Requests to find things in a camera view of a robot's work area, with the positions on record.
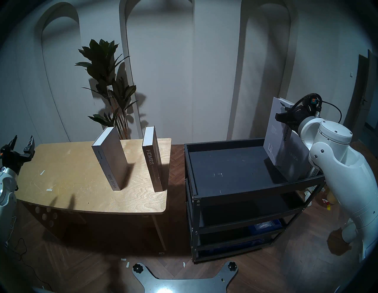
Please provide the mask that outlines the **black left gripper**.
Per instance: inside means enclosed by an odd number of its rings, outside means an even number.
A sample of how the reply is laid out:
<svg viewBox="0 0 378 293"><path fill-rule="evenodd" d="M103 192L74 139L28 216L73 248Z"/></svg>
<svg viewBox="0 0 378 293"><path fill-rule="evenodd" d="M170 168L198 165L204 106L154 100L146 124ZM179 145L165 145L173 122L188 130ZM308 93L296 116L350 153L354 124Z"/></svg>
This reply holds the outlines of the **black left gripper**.
<svg viewBox="0 0 378 293"><path fill-rule="evenodd" d="M14 150L16 141L17 135L15 135L9 143L3 146L3 152L1 152L1 167L9 168L19 175L23 164L30 162L35 154L35 141L33 136L31 136L27 146L23 150L23 155L17 152L10 152Z"/></svg>

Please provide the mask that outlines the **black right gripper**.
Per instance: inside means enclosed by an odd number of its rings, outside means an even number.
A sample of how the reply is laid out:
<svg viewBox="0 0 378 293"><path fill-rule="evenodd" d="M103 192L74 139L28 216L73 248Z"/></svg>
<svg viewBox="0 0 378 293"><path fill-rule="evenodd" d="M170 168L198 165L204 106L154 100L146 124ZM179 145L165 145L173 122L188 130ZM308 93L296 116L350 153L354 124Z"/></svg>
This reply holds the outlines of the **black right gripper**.
<svg viewBox="0 0 378 293"><path fill-rule="evenodd" d="M313 117L313 110L309 106L299 105L287 113L276 113L275 119L278 122L288 124L289 127L299 133L300 124L308 117Z"/></svg>

